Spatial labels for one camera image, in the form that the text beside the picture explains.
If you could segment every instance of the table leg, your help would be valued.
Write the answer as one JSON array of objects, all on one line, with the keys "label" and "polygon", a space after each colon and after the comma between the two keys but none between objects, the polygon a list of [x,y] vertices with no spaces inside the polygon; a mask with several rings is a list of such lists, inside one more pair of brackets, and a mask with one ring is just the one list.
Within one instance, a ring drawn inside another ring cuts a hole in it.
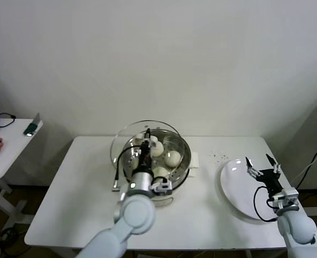
[{"label": "table leg", "polygon": [[55,254],[58,254],[62,258],[74,258],[77,256],[76,252],[73,251],[72,249],[60,248],[60,247],[59,248],[52,247],[50,249],[52,250],[52,252],[54,252]]},{"label": "table leg", "polygon": [[0,179],[0,189],[5,190],[7,194],[12,192],[12,189],[8,186],[4,179]]},{"label": "table leg", "polygon": [[14,224],[30,224],[34,215],[26,215],[22,213],[22,209],[26,205],[26,200],[20,200],[16,207],[9,203],[0,193],[0,209],[9,216],[4,228],[12,227]]},{"label": "table leg", "polygon": [[246,258],[253,258],[253,256],[251,255],[251,251],[250,250],[245,250],[245,257]]}]

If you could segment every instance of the black cable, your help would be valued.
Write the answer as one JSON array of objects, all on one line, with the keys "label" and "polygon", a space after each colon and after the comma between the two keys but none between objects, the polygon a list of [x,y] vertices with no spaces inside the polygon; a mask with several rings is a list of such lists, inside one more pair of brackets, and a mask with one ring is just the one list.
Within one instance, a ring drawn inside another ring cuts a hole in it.
[{"label": "black cable", "polygon": [[271,204],[269,204],[268,202],[269,202],[269,199],[266,200],[266,204],[267,204],[267,206],[268,206],[269,208],[274,209],[274,210],[278,209],[277,207],[273,207],[273,206],[272,206]]},{"label": "black cable", "polygon": [[[314,155],[313,159],[311,160],[310,164],[314,162],[314,160],[316,159],[316,157],[317,157],[317,152],[316,152],[316,154]],[[296,189],[298,189],[298,187],[300,187],[300,185],[303,183],[303,181],[304,181],[305,177],[307,176],[307,174],[308,174],[310,168],[311,168],[311,166],[309,166],[309,167],[307,168],[307,170],[306,170],[305,173],[304,173],[303,178],[301,179],[301,181],[299,182],[299,184],[296,186]]]},{"label": "black cable", "polygon": [[303,202],[303,201],[305,201],[306,199],[308,199],[309,197],[312,197],[312,196],[314,196],[314,195],[317,195],[317,192],[312,193],[311,195],[306,196],[306,197],[303,198],[300,202]]},{"label": "black cable", "polygon": [[19,257],[19,256],[25,254],[26,252],[28,252],[30,249],[31,249],[31,246],[28,247],[27,249],[25,249],[24,251],[18,253],[18,254],[8,254],[4,249],[1,249],[1,250],[2,250],[2,253],[5,254],[5,258],[7,258],[7,257],[12,258],[12,257]]},{"label": "black cable", "polygon": [[261,188],[266,188],[267,187],[258,187],[255,191],[255,194],[254,194],[254,198],[253,198],[253,204],[254,204],[254,210],[256,212],[256,215],[260,218],[260,220],[264,221],[264,222],[273,222],[273,221],[277,221],[277,218],[273,218],[273,219],[263,219],[260,214],[258,213],[257,209],[256,209],[256,203],[255,203],[255,199],[256,199],[256,195],[257,195],[257,192],[261,189]]},{"label": "black cable", "polygon": [[133,146],[130,146],[130,147],[127,147],[125,149],[122,150],[122,152],[120,153],[119,157],[117,158],[117,161],[116,161],[116,174],[115,174],[115,180],[119,180],[119,161],[120,161],[120,158],[122,156],[122,154],[124,154],[126,151],[128,151],[129,149],[132,149],[132,148],[139,148],[141,147],[141,145],[133,145]]},{"label": "black cable", "polygon": [[11,125],[13,122],[15,122],[16,116],[14,116],[13,114],[9,114],[9,113],[0,113],[0,116],[3,115],[3,114],[7,114],[9,117],[11,117],[12,121],[9,122],[7,125],[0,125],[0,128],[7,127],[7,126]]}]

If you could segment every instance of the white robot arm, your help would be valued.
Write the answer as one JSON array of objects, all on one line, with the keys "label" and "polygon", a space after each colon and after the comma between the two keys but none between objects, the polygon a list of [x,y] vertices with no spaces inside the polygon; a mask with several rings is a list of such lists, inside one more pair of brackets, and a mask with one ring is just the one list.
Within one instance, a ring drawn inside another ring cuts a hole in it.
[{"label": "white robot arm", "polygon": [[304,212],[299,212],[298,192],[295,188],[283,189],[278,178],[280,165],[266,154],[273,169],[256,170],[246,158],[248,173],[268,190],[269,199],[277,214],[276,221],[283,236],[289,258],[317,258],[317,227]]},{"label": "white robot arm", "polygon": [[154,204],[147,196],[133,195],[127,198],[114,227],[98,233],[77,257],[122,257],[127,249],[127,239],[132,234],[147,232],[154,223],[155,215]]}]

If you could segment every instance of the small white table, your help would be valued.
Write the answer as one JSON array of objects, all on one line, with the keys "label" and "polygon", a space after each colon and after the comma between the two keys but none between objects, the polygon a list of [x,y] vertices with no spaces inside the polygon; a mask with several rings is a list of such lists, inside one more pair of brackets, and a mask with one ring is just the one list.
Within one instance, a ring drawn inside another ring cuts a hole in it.
[{"label": "small white table", "polygon": [[[222,165],[247,155],[257,168],[273,156],[261,137],[184,137],[198,152],[200,168],[176,192],[175,201],[157,208],[154,226],[130,237],[129,249],[219,250],[283,248],[277,223],[253,220],[237,211],[220,189]],[[25,236],[32,246],[83,248],[114,224],[119,199],[112,192],[112,137],[77,137],[65,156]],[[284,174],[280,182],[289,183]]]},{"label": "small white table", "polygon": [[[6,125],[11,121],[12,119],[0,118],[0,125]],[[0,138],[3,138],[4,144],[0,152],[0,188],[2,189],[0,193],[0,209],[9,216],[4,228],[11,227],[15,223],[30,224],[33,219],[33,215],[22,214],[22,209],[26,204],[25,200],[20,200],[17,206],[14,207],[3,197],[6,192],[11,193],[11,188],[1,179],[35,136],[34,134],[31,137],[27,137],[23,134],[31,121],[32,119],[16,119],[11,125],[0,128]],[[39,131],[42,125],[41,121],[36,131]]]}]

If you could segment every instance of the black cable on table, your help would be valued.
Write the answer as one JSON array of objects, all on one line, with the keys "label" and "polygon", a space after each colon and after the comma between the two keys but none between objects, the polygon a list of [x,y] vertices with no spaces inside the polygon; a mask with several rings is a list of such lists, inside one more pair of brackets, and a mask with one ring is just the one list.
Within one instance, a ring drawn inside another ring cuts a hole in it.
[{"label": "black cable on table", "polygon": [[271,204],[269,204],[268,202],[269,202],[269,199],[266,200],[266,204],[267,204],[267,206],[268,206],[269,208],[275,209],[275,210],[278,209],[277,207],[273,207],[273,206],[272,206]]},{"label": "black cable on table", "polygon": [[122,156],[122,154],[124,154],[126,151],[128,151],[129,149],[132,149],[132,148],[140,148],[141,145],[133,145],[133,146],[130,146],[130,147],[127,147],[125,149],[122,150],[122,152],[120,153],[119,157],[117,158],[117,161],[116,161],[116,174],[115,174],[115,180],[119,180],[119,162],[120,162],[120,158]]},{"label": "black cable on table", "polygon": [[15,122],[15,120],[16,120],[16,116],[15,115],[10,114],[10,113],[0,113],[0,116],[3,115],[3,114],[7,114],[10,118],[12,118],[12,121],[9,122],[7,125],[0,125],[0,128],[7,127],[7,126],[11,125],[13,122]]},{"label": "black cable on table", "polygon": [[255,199],[256,199],[256,195],[257,195],[257,192],[261,189],[261,188],[265,188],[267,189],[267,187],[258,187],[255,191],[255,194],[254,194],[254,198],[253,198],[253,204],[254,204],[254,210],[256,212],[256,215],[260,218],[260,220],[264,221],[264,222],[273,222],[273,221],[277,221],[277,218],[273,218],[273,219],[264,219],[260,216],[260,214],[258,213],[257,209],[256,209],[256,203],[255,203]]}]

